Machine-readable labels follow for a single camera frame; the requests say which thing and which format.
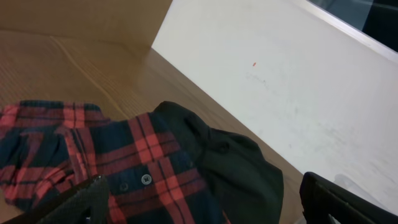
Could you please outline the red navy plaid shirt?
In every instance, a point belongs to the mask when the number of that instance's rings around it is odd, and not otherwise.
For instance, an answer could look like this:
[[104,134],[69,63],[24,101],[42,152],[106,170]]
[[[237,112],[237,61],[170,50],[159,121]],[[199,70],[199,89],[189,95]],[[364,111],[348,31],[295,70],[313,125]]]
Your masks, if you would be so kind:
[[154,113],[112,121],[89,103],[21,101],[1,110],[1,190],[29,211],[94,175],[107,223],[227,223],[190,156]]

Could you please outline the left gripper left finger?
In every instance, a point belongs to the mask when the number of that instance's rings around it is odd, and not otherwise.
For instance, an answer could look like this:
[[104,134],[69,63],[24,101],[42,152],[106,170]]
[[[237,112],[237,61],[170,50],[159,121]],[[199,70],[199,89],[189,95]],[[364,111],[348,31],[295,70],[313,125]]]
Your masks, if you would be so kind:
[[95,175],[5,224],[103,224],[108,212],[106,177]]

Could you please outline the black shirt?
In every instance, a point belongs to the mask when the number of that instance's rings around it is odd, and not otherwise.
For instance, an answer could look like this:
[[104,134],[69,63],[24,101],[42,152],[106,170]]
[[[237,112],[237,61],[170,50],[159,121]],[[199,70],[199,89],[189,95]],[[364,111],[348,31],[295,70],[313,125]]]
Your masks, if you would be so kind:
[[154,110],[187,151],[231,223],[279,223],[282,171],[264,159],[247,136],[208,126],[170,101]]

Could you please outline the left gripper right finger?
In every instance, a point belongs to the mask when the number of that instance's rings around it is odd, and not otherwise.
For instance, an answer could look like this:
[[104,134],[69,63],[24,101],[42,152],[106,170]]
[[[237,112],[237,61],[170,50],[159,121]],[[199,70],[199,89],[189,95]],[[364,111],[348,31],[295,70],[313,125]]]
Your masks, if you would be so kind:
[[299,193],[307,224],[397,224],[397,215],[313,172],[304,174]]

